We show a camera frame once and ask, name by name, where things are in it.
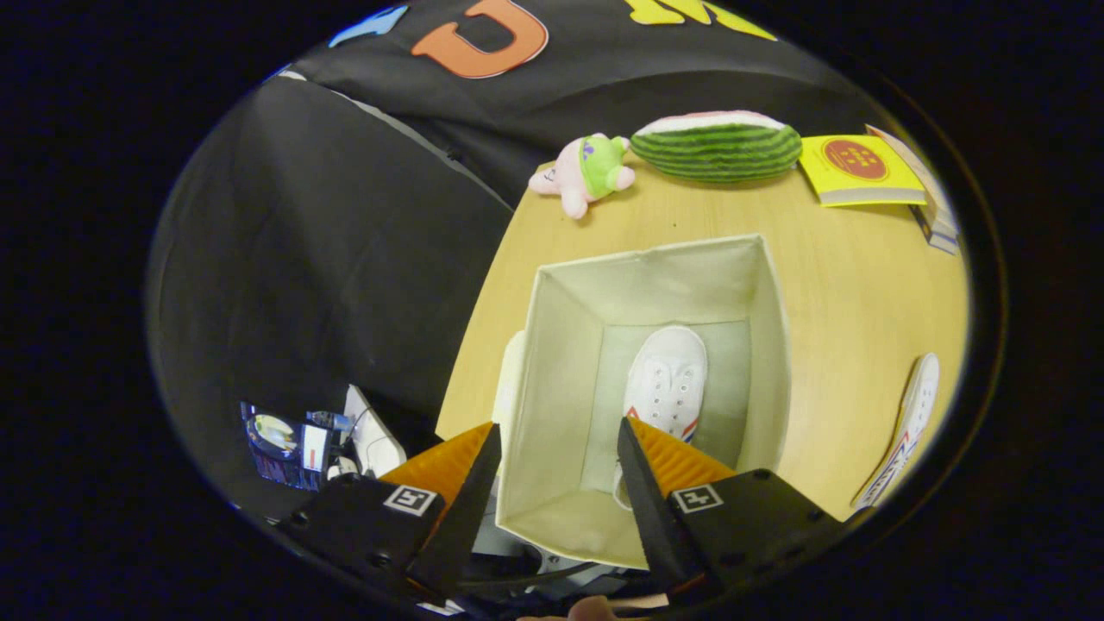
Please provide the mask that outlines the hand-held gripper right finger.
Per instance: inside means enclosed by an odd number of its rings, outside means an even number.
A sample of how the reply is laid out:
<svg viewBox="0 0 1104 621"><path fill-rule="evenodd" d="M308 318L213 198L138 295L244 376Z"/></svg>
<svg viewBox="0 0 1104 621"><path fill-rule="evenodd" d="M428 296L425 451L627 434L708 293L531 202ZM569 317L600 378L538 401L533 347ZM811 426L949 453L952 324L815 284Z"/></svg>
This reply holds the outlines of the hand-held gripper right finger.
<svg viewBox="0 0 1104 621"><path fill-rule="evenodd" d="M747 593L843 538L843 522L769 469L737 474L634 417L620 421L618 459L648 570L670 604Z"/></svg>

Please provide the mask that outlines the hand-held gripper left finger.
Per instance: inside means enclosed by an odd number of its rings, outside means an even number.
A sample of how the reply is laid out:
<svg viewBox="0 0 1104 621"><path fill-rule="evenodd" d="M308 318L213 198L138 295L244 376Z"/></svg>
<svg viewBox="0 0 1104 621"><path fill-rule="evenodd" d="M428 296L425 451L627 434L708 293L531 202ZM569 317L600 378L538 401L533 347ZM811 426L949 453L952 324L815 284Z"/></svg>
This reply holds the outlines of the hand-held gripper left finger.
<svg viewBox="0 0 1104 621"><path fill-rule="evenodd" d="M336 477L280 519L279 531L371 593L449 598L501 456L500 427L486 422L382 477Z"/></svg>

